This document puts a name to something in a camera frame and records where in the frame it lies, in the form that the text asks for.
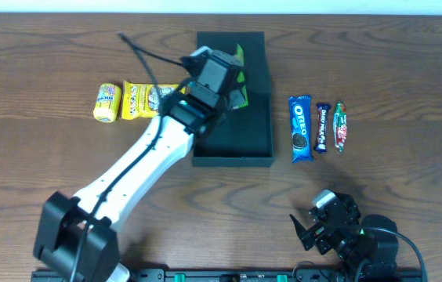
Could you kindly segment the yellow Mentos bottle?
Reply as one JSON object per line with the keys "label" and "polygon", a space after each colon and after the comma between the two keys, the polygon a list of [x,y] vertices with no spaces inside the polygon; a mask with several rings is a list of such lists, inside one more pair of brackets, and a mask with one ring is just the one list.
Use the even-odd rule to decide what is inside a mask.
{"label": "yellow Mentos bottle", "polygon": [[121,102],[121,88],[115,84],[103,83],[98,91],[93,117],[97,121],[111,123],[117,119]]}

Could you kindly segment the black open box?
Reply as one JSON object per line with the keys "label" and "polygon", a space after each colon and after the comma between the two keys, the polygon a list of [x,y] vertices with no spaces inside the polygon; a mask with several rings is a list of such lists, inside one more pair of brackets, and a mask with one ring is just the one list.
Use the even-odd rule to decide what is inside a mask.
{"label": "black open box", "polygon": [[242,48],[248,105],[228,111],[226,119],[207,138],[194,144],[192,165],[270,167],[274,162],[272,84],[264,33],[199,31],[197,46],[203,45],[229,54],[234,54],[238,46]]}

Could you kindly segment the green Haribo gummy bag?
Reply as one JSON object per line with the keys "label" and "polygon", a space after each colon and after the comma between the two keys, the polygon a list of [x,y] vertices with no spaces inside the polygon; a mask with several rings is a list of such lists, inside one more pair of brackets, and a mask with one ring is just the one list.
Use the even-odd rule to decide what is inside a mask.
{"label": "green Haribo gummy bag", "polygon": [[[237,44],[234,57],[241,62],[242,66],[245,65],[244,50],[239,44]],[[235,89],[230,93],[230,109],[237,110],[246,107],[247,105],[248,93],[245,84],[245,74],[244,71],[241,70],[237,76]]]}

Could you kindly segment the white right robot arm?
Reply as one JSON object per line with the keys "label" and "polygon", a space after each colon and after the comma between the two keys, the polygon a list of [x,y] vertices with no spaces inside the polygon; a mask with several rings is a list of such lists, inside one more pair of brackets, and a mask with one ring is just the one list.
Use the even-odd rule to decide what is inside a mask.
{"label": "white right robot arm", "polygon": [[328,281],[401,281],[397,275],[397,225],[382,215],[361,217],[353,197],[323,190],[309,210],[315,224],[305,228],[291,215],[305,250],[324,255],[335,251],[342,268],[326,275]]}

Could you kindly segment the blue Oreo cookie pack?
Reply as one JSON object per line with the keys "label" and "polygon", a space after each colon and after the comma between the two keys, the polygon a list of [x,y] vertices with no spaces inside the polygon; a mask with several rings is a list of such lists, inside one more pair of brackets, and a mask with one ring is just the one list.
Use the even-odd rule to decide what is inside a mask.
{"label": "blue Oreo cookie pack", "polygon": [[310,104],[311,96],[291,96],[288,98],[292,135],[292,163],[312,161],[310,143]]}

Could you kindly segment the purple Dairy Milk bar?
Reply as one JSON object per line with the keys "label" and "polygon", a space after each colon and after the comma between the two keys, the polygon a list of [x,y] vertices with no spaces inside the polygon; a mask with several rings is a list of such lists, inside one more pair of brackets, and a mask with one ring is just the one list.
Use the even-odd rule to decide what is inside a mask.
{"label": "purple Dairy Milk bar", "polygon": [[319,154],[327,152],[327,126],[328,126],[328,112],[331,105],[328,103],[317,104],[317,138],[314,150]]}

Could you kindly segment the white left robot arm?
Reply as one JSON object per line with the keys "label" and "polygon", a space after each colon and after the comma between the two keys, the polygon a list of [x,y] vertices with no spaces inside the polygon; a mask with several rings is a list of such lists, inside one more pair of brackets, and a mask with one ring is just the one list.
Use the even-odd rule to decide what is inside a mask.
{"label": "white left robot arm", "polygon": [[244,55],[202,46],[183,58],[190,76],[160,96],[159,113],[102,176],[68,198],[44,203],[33,255],[65,281],[129,281],[117,234],[157,180],[241,98]]}

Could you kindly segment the yellow Hacks candy bag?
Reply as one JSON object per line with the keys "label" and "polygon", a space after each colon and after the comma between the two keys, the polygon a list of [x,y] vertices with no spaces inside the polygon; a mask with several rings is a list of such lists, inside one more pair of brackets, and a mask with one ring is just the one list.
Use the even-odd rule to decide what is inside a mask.
{"label": "yellow Hacks candy bag", "polygon": [[121,118],[153,118],[158,114],[158,91],[152,84],[140,84],[124,81]]}

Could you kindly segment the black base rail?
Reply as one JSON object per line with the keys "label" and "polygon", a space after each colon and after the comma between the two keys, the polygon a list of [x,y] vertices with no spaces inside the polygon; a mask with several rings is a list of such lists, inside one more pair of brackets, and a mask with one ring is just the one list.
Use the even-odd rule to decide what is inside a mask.
{"label": "black base rail", "polygon": [[[163,269],[138,269],[131,271],[127,281],[132,282],[318,282],[354,281],[354,277],[339,278],[339,272],[329,269],[298,269],[292,271],[172,271]],[[42,269],[31,273],[31,282],[67,281],[55,272]],[[359,278],[358,281],[423,281],[418,271],[402,271],[391,279]]]}

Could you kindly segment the red green candy bar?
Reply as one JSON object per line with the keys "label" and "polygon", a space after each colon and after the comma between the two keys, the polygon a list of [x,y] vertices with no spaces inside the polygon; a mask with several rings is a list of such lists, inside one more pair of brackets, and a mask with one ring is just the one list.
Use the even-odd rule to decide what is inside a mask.
{"label": "red green candy bar", "polygon": [[344,151],[347,137],[346,106],[343,102],[337,102],[333,115],[334,144],[339,153]]}

